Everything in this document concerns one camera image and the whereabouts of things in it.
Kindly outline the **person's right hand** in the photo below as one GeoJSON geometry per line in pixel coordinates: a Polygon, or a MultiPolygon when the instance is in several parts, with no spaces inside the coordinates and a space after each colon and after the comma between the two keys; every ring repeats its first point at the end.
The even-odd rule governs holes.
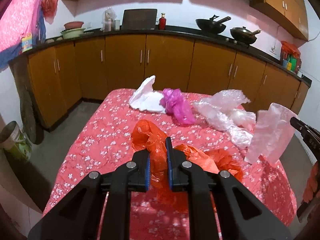
{"type": "Polygon", "coordinates": [[[318,181],[317,176],[319,175],[319,165],[316,162],[310,172],[310,176],[307,180],[306,188],[303,193],[303,201],[309,203],[312,201],[314,196],[319,198],[318,181]]]}

